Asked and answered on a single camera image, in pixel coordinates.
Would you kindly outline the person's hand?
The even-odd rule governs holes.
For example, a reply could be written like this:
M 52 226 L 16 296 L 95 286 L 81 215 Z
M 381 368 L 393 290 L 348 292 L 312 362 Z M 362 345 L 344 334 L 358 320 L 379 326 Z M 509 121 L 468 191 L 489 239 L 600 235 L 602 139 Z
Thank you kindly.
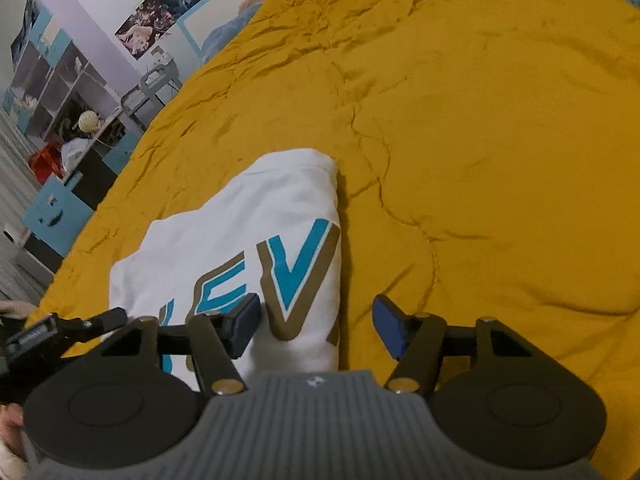
M 2 405 L 0 424 L 1 478 L 23 480 L 28 471 L 22 440 L 23 409 L 15 403 Z

